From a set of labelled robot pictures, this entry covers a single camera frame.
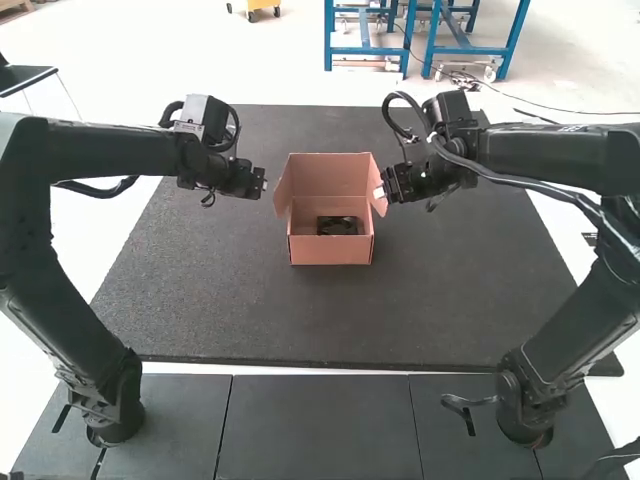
black rubber mat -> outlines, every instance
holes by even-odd
[[[377,108],[241,106],[239,155],[271,187],[290,152],[402,160]],[[395,113],[414,123],[412,112]],[[575,283],[524,191],[481,182],[434,213],[376,219],[373,264],[291,267],[272,189],[258,202],[165,179],[93,301],[146,359],[490,371]],[[611,356],[593,373],[621,375]]]

object inside box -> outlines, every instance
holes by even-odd
[[[290,218],[291,235],[318,233],[318,217],[357,217],[358,236],[371,235],[373,220],[366,197],[297,197],[293,199]]]
[[[364,233],[364,223],[358,217],[318,217],[318,235],[359,235]]]

concrete floor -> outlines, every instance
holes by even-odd
[[[391,90],[419,100],[450,88],[393,73],[325,73],[320,0],[283,0],[282,17],[265,12],[256,24],[228,15],[223,0],[61,0],[0,25],[2,52],[15,63],[56,65],[85,120],[155,124],[164,106],[187,93],[229,103],[379,105]],[[516,0],[485,0],[474,42],[505,38]],[[637,0],[535,0],[507,82],[496,87],[539,103],[576,110],[640,110],[640,5]],[[413,51],[424,54],[425,33]],[[447,32],[441,31],[442,42]],[[358,38],[356,28],[339,41]],[[401,36],[374,39],[393,44]],[[29,94],[36,113],[72,117],[55,82]],[[640,121],[639,116],[592,117],[549,112],[494,92],[471,96],[493,122],[519,119],[510,107],[566,123]],[[24,110],[20,99],[0,110]],[[55,191],[54,246],[77,288],[89,301],[99,288],[158,179],[144,179],[109,202]],[[591,228],[569,207],[532,195],[556,246],[577,282],[593,253],[581,238]],[[640,434],[640,336],[617,350],[622,379],[588,381],[616,445]],[[234,371],[247,368],[150,364],[147,371]],[[272,372],[273,369],[259,369]],[[44,355],[9,322],[0,322],[0,471],[11,468],[56,382]],[[640,462],[628,468],[640,479]]]

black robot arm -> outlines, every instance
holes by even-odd
[[[567,394],[640,327],[640,124],[483,125],[461,91],[417,108],[406,94],[391,94],[383,104],[385,119],[394,98],[414,107],[426,136],[387,121],[405,156],[382,172],[377,194],[390,203],[426,199],[432,209],[484,177],[572,203],[598,228],[598,259],[586,280],[538,333],[497,365],[500,428],[520,445],[544,447]],[[601,205],[544,182],[597,192]]]
[[[210,198],[258,199],[265,184],[263,169],[235,157],[240,125],[234,114],[236,125],[227,127],[231,107],[198,95],[174,107],[182,116],[171,121],[173,130],[0,114],[0,310],[49,355],[69,387],[69,405],[82,410],[97,445],[125,441],[142,425],[142,365],[58,263],[51,185],[91,193],[68,181],[173,176],[180,187],[205,189]]]

black cable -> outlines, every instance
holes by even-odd
[[[540,466],[540,459],[538,458],[538,452],[533,449],[533,458],[536,459],[536,465],[538,466],[538,472],[540,472],[540,480],[544,480],[544,474],[542,473],[542,467]]]
[[[140,178],[139,175],[132,175],[120,180],[115,187],[105,189],[95,188],[82,182],[76,182],[75,180],[65,180],[63,182],[54,183],[53,186],[64,190],[70,190],[75,193],[80,193],[88,197],[107,200],[109,198],[117,197],[125,190],[131,188],[138,178]]]
[[[560,125],[560,123],[556,122],[555,120],[551,120],[550,118],[546,118],[541,115],[536,115],[535,113],[525,112],[524,110],[520,110],[519,108],[514,108],[513,111],[522,115],[526,115],[527,117],[539,118],[543,122],[551,123],[552,125]]]
[[[236,112],[235,108],[233,108],[231,105],[228,105],[228,107],[231,118],[233,118],[235,128],[233,133],[231,133],[228,129],[225,129],[224,137],[227,139],[226,142],[219,145],[211,142],[207,145],[207,148],[217,153],[226,152],[227,150],[231,149],[238,141],[238,135],[240,135],[240,118],[238,117],[238,112]]]
[[[407,42],[407,32],[397,23],[394,23],[394,25],[396,27],[398,27],[398,29],[400,29],[400,31],[404,34],[404,40],[405,43]],[[409,49],[409,54],[416,59],[418,62],[420,62],[422,65],[424,65],[424,60],[418,58],[412,51],[411,49]],[[436,67],[434,67],[433,65],[431,66],[431,70],[434,71],[438,71],[438,69]],[[473,81],[474,83],[478,84],[478,85],[482,85],[484,87],[489,88],[490,90],[493,90],[496,93],[499,93],[500,95],[503,95],[507,98],[512,98],[513,100],[518,100],[520,102],[524,102],[524,103],[528,103],[529,105],[533,105],[534,107],[539,107],[539,108],[544,108],[546,110],[554,110],[556,112],[564,112],[564,113],[574,113],[576,115],[601,115],[601,116],[607,116],[607,115],[640,115],[640,111],[628,111],[628,112],[585,112],[585,111],[580,111],[580,110],[569,110],[566,108],[558,108],[558,107],[550,107],[548,105],[543,105],[541,103],[536,103],[536,102],[532,102],[531,100],[527,100],[526,98],[522,98],[522,97],[518,97],[516,95],[511,95],[510,93],[506,93],[503,92],[502,90],[497,89],[496,87],[490,85],[487,82],[483,82],[482,80],[480,80],[478,77],[476,77],[475,75],[471,75],[468,72],[462,72],[460,70],[454,70],[451,73],[457,73],[457,74],[462,74],[464,76],[466,76],[467,78],[469,78],[471,81]],[[449,77],[452,80],[457,79],[457,77],[455,75],[440,71],[440,74],[444,75],[445,77]]]
[[[171,120],[171,115],[173,115],[178,110],[184,107],[184,102],[176,101],[171,102],[167,105],[167,108],[162,112],[162,117],[160,117],[160,121],[158,122],[158,126],[161,128],[171,128],[176,123],[175,120]]]
[[[414,135],[411,133],[411,129],[402,128],[395,122],[395,120],[391,118],[391,115],[389,114],[389,106],[391,102],[396,99],[402,99],[409,105],[411,105],[411,107],[418,114],[418,117],[425,126],[425,129],[431,129],[431,126],[428,123],[424,123],[426,121],[426,118],[424,117],[424,115],[422,115],[422,109],[418,105],[418,102],[416,102],[413,97],[411,97],[411,95],[408,95],[405,92],[396,91],[391,92],[389,95],[387,95],[382,102],[382,117],[384,118],[384,121],[387,122],[387,125],[391,127],[391,130],[393,130],[398,135],[406,138],[407,140],[411,140],[414,137]]]

